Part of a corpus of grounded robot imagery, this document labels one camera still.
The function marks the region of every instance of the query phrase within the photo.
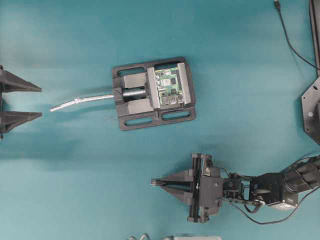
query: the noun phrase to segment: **green circuit board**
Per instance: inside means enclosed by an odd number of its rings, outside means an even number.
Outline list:
[[[178,68],[159,69],[154,72],[160,105],[183,104],[184,97]]]

